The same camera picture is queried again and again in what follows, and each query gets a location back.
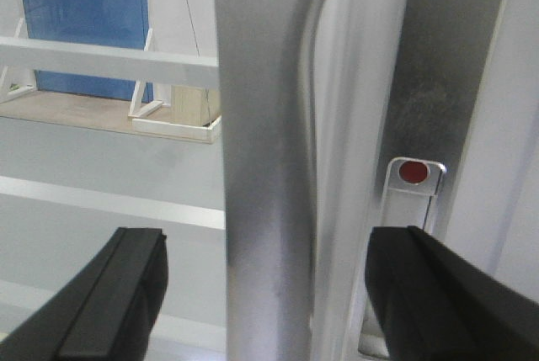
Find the metal pole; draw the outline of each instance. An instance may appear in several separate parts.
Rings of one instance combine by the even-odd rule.
[[[316,227],[312,45],[323,0],[216,0],[228,361],[307,361]]]

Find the blue door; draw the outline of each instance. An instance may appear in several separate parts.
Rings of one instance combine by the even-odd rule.
[[[147,0],[23,0],[29,37],[143,49]],[[56,72],[36,72],[40,90],[129,100],[135,82]],[[148,85],[145,101],[152,98]]]

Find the white horizontal bar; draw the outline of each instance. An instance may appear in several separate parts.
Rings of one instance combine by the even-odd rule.
[[[216,58],[102,45],[0,37],[0,66],[219,88]]]
[[[222,210],[0,176],[0,194],[223,231]]]
[[[37,311],[55,293],[48,289],[39,289],[0,279],[0,305],[17,306],[29,311]],[[164,314],[159,314],[152,329],[152,337],[220,352],[225,351],[226,334],[227,329],[223,326]]]

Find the gray floor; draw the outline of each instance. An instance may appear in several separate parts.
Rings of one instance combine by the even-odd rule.
[[[9,118],[0,118],[0,127],[0,176],[45,186],[35,192],[37,199],[18,192],[0,194],[0,279],[57,290],[116,227],[159,227],[168,235],[171,270],[163,313],[225,326],[223,231],[159,220],[158,214],[155,219],[141,218],[55,204],[46,187],[151,199],[157,206],[164,202],[222,210],[220,143],[197,144]],[[13,328],[26,314],[0,304],[0,315]],[[154,340],[147,361],[164,359],[221,361],[224,355]]]

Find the red dot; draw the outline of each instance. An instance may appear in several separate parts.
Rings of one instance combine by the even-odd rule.
[[[407,161],[398,169],[401,179],[411,184],[420,184],[429,176],[429,167],[422,162]]]

